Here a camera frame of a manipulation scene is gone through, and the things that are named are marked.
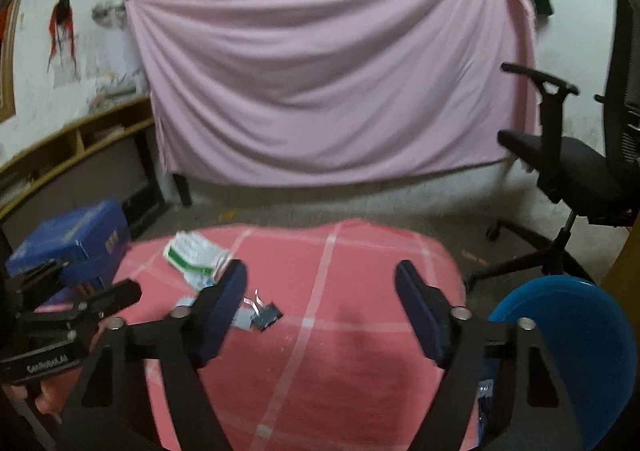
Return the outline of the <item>person's left hand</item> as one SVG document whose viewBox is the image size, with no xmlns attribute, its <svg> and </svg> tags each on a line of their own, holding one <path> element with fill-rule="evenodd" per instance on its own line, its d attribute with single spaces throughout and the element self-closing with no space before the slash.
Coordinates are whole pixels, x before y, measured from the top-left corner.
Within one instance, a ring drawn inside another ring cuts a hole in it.
<svg viewBox="0 0 640 451">
<path fill-rule="evenodd" d="M 62 414 L 66 400 L 74 389 L 80 371 L 73 370 L 55 375 L 40 383 L 40 393 L 35 399 L 38 411 L 45 415 L 59 417 Z"/>
</svg>

